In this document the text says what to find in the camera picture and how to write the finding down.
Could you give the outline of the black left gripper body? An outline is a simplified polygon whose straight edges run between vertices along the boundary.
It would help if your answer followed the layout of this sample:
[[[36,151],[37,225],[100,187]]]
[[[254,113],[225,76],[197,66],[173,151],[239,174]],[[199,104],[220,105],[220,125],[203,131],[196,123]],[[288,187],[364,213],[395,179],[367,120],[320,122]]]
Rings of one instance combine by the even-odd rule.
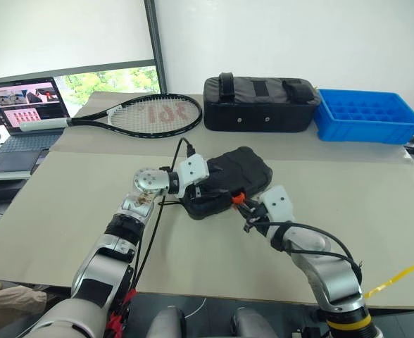
[[[202,184],[189,185],[183,197],[184,204],[202,204],[205,201],[207,190]]]

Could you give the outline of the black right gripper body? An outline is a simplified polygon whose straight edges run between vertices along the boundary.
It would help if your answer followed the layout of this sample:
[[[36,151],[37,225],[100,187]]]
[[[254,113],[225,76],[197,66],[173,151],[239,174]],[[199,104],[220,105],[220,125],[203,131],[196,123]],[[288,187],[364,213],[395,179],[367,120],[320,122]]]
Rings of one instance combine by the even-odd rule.
[[[253,208],[253,217],[249,221],[245,220],[244,231],[249,233],[252,228],[255,228],[264,237],[269,229],[268,210],[263,203],[260,203],[258,208]]]

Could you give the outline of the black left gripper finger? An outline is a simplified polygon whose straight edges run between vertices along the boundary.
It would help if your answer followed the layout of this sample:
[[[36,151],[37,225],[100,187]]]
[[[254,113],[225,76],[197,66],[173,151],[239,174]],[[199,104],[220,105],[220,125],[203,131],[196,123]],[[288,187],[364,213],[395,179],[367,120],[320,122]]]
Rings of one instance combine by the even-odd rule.
[[[210,191],[201,192],[199,195],[200,199],[208,200],[208,199],[221,199],[224,196],[228,197],[230,192],[226,189],[214,189]]]

